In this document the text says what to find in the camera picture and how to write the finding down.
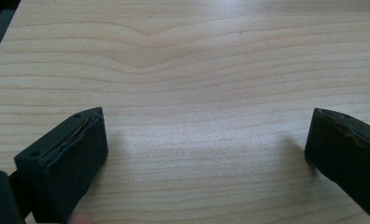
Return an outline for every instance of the small hole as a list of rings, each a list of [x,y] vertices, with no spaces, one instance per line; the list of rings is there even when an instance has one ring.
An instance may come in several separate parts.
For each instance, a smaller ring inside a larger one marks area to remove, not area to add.
[[[40,156],[40,153],[39,152],[33,152],[30,154],[31,157],[38,157]]]
[[[342,119],[351,119],[351,116],[349,116],[349,115],[341,115],[340,117]]]

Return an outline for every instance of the black plastic object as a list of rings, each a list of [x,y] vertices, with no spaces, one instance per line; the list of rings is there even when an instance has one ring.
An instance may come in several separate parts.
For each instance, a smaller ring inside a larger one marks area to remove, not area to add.
[[[7,174],[2,171],[0,171],[0,223],[24,224],[7,179]]]
[[[370,216],[370,125],[317,108],[305,154]]]
[[[12,193],[5,185],[2,191],[15,198],[22,219],[33,212],[39,223],[66,222],[106,158],[103,110],[85,110],[19,153],[18,170],[9,177]],[[12,200],[0,204],[13,205]]]

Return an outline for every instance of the light wood surface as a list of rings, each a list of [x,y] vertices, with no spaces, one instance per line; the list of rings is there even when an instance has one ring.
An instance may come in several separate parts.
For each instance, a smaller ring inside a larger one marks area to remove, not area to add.
[[[315,107],[370,123],[370,0],[22,0],[0,169],[99,105],[109,157],[77,208],[97,223],[370,223],[303,154]]]

